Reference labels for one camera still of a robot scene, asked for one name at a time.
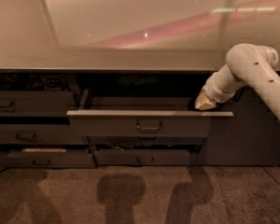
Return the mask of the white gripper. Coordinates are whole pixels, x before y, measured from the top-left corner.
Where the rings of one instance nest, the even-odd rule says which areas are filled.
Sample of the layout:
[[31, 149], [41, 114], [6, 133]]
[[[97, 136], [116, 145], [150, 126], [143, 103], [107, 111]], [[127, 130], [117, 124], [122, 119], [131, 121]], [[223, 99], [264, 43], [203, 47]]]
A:
[[202, 87], [194, 102], [194, 107], [202, 111], [215, 108], [216, 103], [227, 102], [244, 86], [245, 83], [229, 68], [221, 68], [207, 79], [205, 87]]

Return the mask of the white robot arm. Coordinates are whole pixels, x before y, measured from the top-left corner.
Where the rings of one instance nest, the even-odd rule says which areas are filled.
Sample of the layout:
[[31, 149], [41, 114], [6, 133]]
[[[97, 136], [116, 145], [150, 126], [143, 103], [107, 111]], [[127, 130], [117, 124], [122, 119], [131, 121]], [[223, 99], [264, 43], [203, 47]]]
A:
[[251, 87], [280, 121], [279, 62], [271, 47], [239, 44], [226, 56], [226, 64], [207, 79], [195, 100], [195, 108], [207, 110], [227, 102], [244, 86]]

